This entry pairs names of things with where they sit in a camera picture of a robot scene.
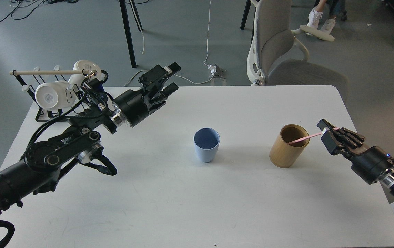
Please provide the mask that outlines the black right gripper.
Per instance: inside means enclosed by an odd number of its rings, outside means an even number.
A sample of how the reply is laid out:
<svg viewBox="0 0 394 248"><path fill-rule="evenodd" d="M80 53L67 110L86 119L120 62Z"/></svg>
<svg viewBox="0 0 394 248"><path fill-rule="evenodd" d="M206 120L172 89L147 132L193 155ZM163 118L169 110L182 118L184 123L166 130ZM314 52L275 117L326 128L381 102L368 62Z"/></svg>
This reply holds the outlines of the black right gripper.
<svg viewBox="0 0 394 248"><path fill-rule="evenodd" d="M369 185L382 182L394 173L394 162L378 146L364 144L364 137L346 128L320 119L317 127L323 131L321 141L331 155L341 154L352 162L351 169Z"/></svg>

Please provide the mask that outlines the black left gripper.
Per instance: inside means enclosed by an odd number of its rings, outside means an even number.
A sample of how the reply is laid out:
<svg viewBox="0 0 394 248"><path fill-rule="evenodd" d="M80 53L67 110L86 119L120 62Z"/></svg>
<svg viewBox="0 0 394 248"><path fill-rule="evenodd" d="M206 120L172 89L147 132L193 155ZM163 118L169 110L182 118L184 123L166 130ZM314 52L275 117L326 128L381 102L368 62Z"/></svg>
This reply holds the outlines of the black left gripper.
<svg viewBox="0 0 394 248"><path fill-rule="evenodd" d="M135 127L165 105L168 97L179 89L176 83L163 87L169 75L180 70L181 66L176 62L165 67L157 65L139 77L140 89L127 90L115 98L115 103L131 127Z"/></svg>

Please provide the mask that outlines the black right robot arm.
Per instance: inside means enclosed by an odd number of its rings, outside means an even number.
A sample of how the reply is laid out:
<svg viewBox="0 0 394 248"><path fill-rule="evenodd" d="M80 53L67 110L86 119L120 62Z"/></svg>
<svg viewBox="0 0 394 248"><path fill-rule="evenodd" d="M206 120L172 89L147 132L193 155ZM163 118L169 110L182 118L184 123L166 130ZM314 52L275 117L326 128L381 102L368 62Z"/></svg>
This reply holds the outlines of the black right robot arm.
<svg viewBox="0 0 394 248"><path fill-rule="evenodd" d="M394 157L378 146L364 144L365 137L361 134L337 128L325 119L317 127L323 131L321 141L331 155L342 154L366 183L381 182L394 196Z"/></svg>

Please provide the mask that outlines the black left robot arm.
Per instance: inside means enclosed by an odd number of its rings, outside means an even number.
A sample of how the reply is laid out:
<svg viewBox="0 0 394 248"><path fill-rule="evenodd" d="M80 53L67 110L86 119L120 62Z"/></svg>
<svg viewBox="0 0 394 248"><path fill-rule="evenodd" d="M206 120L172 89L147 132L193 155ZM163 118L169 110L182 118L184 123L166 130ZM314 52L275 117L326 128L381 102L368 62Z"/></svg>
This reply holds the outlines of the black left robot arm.
<svg viewBox="0 0 394 248"><path fill-rule="evenodd" d="M178 89L175 83L165 82L181 70L174 62L169 66L156 65L140 76L140 89L127 90L112 97L102 89L105 71L82 69L68 71L74 80L67 83L80 92L80 99L66 104L68 111L59 114L33 133L14 165L0 171L0 214L13 204L22 207L22 199L55 191L58 182L75 165L81 164L113 176L117 169L104 156L101 135L95 129L103 125L114 134L123 124L131 127L146 119L165 105ZM0 220L0 248L4 248L15 231L12 223Z"/></svg>

